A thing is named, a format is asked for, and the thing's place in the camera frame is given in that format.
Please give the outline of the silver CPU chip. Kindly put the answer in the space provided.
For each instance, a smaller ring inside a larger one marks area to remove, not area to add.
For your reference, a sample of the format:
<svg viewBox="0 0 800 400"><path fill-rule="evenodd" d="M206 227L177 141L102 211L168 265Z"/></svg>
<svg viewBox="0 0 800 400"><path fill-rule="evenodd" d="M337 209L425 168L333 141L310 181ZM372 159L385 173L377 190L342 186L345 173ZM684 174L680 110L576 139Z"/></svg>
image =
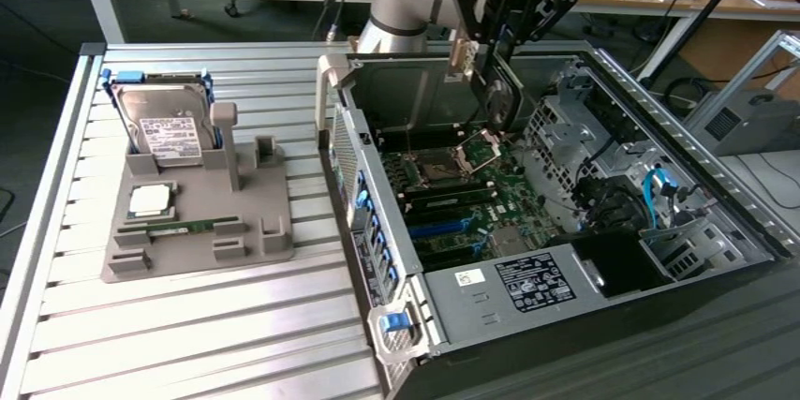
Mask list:
<svg viewBox="0 0 800 400"><path fill-rule="evenodd" d="M168 185L140 185L129 193L129 220L160 216L170 207L170 187Z"/></svg>

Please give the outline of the silver disk bay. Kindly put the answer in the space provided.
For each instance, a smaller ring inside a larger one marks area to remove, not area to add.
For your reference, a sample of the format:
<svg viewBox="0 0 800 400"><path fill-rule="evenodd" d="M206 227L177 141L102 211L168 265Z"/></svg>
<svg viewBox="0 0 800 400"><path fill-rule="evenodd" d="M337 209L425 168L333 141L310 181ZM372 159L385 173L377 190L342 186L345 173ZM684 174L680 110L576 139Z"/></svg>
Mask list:
<svg viewBox="0 0 800 400"><path fill-rule="evenodd" d="M745 261L724 232L706 218L673 228L644 230L640 237L674 280L696 276L696 271L722 270Z"/></svg>

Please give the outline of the black RAM slot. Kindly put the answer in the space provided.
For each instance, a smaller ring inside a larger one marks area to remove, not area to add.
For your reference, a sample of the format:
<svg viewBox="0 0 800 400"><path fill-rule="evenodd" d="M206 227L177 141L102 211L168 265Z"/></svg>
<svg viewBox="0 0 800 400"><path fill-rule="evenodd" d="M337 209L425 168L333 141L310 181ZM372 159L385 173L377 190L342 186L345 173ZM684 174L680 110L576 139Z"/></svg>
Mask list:
<svg viewBox="0 0 800 400"><path fill-rule="evenodd" d="M496 196L452 196L437 198L421 198L409 200L404 206L406 215L420 215L448 209L465 208L474 205L493 203Z"/></svg>
<svg viewBox="0 0 800 400"><path fill-rule="evenodd" d="M400 200L416 200L432 197L452 197L473 193L493 192L494 187L488 186L485 183L466 183L460 185L444 185L416 190L405 189L396 194L396 198Z"/></svg>
<svg viewBox="0 0 800 400"><path fill-rule="evenodd" d="M465 138L466 132L461 129L386 132L377 137L377 149L384 153L397 153L453 147Z"/></svg>

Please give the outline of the CPU socket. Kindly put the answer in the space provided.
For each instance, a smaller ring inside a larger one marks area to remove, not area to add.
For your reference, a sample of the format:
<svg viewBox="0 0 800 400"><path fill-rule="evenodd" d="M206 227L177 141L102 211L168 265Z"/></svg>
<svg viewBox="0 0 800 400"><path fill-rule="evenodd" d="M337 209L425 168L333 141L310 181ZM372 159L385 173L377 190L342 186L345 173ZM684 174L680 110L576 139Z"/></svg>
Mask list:
<svg viewBox="0 0 800 400"><path fill-rule="evenodd" d="M448 148L414 152L408 156L408 163L418 185L454 182L464 177Z"/></svg>

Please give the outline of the hard disk in blue caddy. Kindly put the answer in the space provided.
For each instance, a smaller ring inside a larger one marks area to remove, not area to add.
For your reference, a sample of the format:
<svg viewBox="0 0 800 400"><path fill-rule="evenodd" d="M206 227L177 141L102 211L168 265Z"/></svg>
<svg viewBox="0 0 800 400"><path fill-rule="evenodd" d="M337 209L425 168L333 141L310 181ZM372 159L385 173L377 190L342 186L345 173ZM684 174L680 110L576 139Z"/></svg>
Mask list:
<svg viewBox="0 0 800 400"><path fill-rule="evenodd" d="M101 83L129 140L129 153L149 154L160 168L198 166L221 145L210 123L212 77L206 70L152 73L101 71Z"/></svg>

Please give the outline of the grey chipset heat sink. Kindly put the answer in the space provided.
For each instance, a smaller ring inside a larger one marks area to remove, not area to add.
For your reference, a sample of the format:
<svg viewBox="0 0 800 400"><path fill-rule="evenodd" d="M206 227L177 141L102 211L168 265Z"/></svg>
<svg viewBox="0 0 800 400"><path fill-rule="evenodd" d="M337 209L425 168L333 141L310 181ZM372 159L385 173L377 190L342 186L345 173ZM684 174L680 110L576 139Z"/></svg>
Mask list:
<svg viewBox="0 0 800 400"><path fill-rule="evenodd" d="M518 255L532 250L526 238L514 226L493 230L489 234L489 243L497 258Z"/></svg>

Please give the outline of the black stand pole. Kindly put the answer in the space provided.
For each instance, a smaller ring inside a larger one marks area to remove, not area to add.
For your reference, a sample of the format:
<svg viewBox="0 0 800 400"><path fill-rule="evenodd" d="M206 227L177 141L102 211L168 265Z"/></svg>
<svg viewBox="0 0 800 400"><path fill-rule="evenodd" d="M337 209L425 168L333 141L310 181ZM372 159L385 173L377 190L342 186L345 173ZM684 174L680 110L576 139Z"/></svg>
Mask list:
<svg viewBox="0 0 800 400"><path fill-rule="evenodd" d="M650 88L653 86L654 82L657 81L657 79L660 78L665 69L670 65L674 58L677 57L678 52L682 50L684 46L688 44L692 36L698 31L698 29L702 25L702 22L710 16L712 12L714 11L714 9L718 6L718 4L721 3L721 1L722 0L709 0L708 1L708 3L705 4L705 6L700 10L700 12L694 15L693 19L690 20L688 26L685 27L685 30L676 37L674 43L669 44L669 46L666 48L666 53L658 60L656 66L649 70L644 70L642 73L640 74L638 81L640 81L640 84L645 88Z"/></svg>

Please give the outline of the metal socket cover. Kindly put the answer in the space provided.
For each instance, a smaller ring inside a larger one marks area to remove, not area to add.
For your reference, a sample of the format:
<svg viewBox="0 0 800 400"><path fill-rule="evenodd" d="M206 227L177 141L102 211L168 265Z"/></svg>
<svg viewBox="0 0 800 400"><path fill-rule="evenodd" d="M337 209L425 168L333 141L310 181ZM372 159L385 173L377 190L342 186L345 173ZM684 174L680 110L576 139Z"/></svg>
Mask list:
<svg viewBox="0 0 800 400"><path fill-rule="evenodd" d="M481 128L453 147L453 156L461 172L473 175L501 156L501 142Z"/></svg>

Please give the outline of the black Nvidia graphics card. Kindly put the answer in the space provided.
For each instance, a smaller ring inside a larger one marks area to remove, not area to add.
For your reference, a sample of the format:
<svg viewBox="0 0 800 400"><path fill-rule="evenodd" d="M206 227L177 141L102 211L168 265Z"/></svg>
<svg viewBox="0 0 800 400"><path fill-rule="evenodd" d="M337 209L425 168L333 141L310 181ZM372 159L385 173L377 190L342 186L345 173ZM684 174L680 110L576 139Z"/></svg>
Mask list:
<svg viewBox="0 0 800 400"><path fill-rule="evenodd" d="M520 112L522 83L510 69L516 42L502 36L492 40L485 52L469 39L466 31L456 30L452 41L445 82L465 82L486 115L489 128L506 132Z"/></svg>

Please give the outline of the grey power supply unit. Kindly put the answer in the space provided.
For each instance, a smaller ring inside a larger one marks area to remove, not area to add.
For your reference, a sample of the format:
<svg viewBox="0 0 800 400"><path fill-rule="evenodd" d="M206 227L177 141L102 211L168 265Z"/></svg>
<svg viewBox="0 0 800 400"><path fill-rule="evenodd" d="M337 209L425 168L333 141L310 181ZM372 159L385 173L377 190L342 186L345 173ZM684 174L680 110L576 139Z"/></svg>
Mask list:
<svg viewBox="0 0 800 400"><path fill-rule="evenodd" d="M428 272L424 287L442 353L610 306L570 244Z"/></svg>

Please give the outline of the blue case latch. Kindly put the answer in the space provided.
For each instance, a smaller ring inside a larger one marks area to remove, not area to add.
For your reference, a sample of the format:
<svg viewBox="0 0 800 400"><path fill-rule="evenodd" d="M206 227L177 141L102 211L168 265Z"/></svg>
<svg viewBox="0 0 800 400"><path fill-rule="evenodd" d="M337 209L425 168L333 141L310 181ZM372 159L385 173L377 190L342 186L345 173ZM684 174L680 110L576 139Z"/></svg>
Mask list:
<svg viewBox="0 0 800 400"><path fill-rule="evenodd" d="M386 313L378 318L378 328L382 333L394 333L408 330L413 326L406 312Z"/></svg>

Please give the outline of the grey plastic parts rack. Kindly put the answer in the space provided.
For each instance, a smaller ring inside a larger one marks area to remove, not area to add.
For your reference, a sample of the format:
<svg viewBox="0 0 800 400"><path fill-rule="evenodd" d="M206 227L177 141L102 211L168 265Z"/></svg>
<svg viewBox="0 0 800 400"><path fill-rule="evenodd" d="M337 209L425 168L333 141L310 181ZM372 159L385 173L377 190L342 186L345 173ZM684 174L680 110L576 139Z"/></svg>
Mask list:
<svg viewBox="0 0 800 400"><path fill-rule="evenodd" d="M234 142L233 104L210 106L221 146L202 153L198 166L156 166L149 154L125 156L110 217L101 279L106 283L282 262L293 256L284 154L270 135ZM170 187L169 209L129 220L130 191L140 185ZM214 219L213 231L152 236L146 225Z"/></svg>

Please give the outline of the aluminium profile frame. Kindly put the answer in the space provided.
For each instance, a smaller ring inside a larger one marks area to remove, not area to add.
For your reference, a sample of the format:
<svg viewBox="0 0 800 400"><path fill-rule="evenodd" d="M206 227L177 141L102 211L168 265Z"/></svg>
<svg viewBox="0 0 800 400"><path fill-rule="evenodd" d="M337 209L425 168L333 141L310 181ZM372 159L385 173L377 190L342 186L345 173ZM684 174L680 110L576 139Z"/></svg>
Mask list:
<svg viewBox="0 0 800 400"><path fill-rule="evenodd" d="M776 94L800 89L800 32L778 30L728 82L724 91L736 94L764 88Z"/></svg>

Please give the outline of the silver metal drive cage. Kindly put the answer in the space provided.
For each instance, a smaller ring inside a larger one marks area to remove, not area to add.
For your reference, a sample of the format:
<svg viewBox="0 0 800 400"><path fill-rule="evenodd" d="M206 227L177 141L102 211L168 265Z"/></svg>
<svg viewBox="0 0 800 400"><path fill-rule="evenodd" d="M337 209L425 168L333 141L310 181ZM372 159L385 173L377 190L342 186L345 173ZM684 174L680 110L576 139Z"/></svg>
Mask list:
<svg viewBox="0 0 800 400"><path fill-rule="evenodd" d="M570 200L577 181L622 175L637 127L609 97L598 92L541 98L524 129L520 162L533 193L560 219L585 209Z"/></svg>

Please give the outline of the green RAM stick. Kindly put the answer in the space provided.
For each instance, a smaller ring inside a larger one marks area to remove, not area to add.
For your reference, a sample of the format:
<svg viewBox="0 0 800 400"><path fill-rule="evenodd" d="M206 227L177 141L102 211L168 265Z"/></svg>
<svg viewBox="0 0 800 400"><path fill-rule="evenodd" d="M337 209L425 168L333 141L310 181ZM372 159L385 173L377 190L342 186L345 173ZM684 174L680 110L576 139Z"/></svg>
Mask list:
<svg viewBox="0 0 800 400"><path fill-rule="evenodd" d="M165 222L145 226L149 235L196 234L213 231L214 219Z"/></svg>

